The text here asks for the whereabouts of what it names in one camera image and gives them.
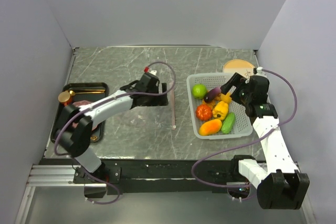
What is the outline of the purple eggplant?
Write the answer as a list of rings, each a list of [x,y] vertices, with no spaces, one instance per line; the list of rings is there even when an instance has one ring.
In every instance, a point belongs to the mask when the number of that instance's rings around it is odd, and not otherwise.
[[[203,100],[206,103],[211,103],[221,93],[222,93],[221,88],[220,87],[215,87],[204,95]]]

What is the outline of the yellow bell pepper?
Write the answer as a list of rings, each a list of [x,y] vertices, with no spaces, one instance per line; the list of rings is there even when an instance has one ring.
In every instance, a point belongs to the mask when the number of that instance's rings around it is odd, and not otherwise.
[[[223,121],[227,116],[228,111],[229,111],[229,104],[224,101],[220,101],[213,108],[212,115],[215,119]]]

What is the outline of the orange fried food piece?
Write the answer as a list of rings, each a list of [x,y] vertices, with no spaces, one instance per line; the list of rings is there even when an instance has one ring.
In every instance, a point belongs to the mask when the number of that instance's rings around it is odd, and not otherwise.
[[[210,104],[215,105],[219,101],[221,101],[221,96],[220,95],[216,96],[215,99],[210,102]]]

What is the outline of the green apple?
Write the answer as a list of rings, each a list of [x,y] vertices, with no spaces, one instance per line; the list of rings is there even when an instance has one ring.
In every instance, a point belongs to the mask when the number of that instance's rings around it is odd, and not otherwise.
[[[207,94],[207,88],[205,85],[195,84],[192,87],[192,95],[194,98],[202,100],[206,94]]]

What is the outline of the clear zip top bag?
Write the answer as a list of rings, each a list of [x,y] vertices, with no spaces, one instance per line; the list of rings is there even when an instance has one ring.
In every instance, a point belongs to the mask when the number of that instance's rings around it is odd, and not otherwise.
[[[163,99],[167,102],[163,106],[139,106],[120,114],[124,125],[144,129],[170,129],[176,130],[175,95],[170,91]]]

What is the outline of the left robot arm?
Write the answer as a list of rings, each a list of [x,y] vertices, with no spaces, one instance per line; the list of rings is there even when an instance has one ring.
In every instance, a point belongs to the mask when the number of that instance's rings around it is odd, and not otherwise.
[[[102,161],[90,148],[94,127],[108,118],[139,106],[168,105],[166,83],[147,72],[140,80],[122,86],[112,95],[80,107],[65,106],[54,125],[55,147],[60,145],[65,155],[75,159],[84,169],[85,176],[93,183],[104,177]]]

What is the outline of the orange pumpkin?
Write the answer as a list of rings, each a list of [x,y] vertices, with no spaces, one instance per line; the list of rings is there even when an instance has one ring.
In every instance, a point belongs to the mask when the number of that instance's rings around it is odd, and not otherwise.
[[[212,117],[212,109],[206,104],[201,104],[197,107],[195,115],[199,120],[207,121]]]

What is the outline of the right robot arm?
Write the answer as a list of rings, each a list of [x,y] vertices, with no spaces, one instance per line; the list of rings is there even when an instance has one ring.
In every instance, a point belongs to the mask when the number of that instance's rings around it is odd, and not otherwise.
[[[257,133],[266,160],[262,168],[256,160],[243,158],[230,170],[231,178],[247,178],[256,188],[262,209],[301,208],[310,180],[292,160],[280,130],[275,106],[268,101],[269,80],[262,71],[246,79],[234,73],[221,87],[222,94],[233,90],[231,98],[245,108]]]

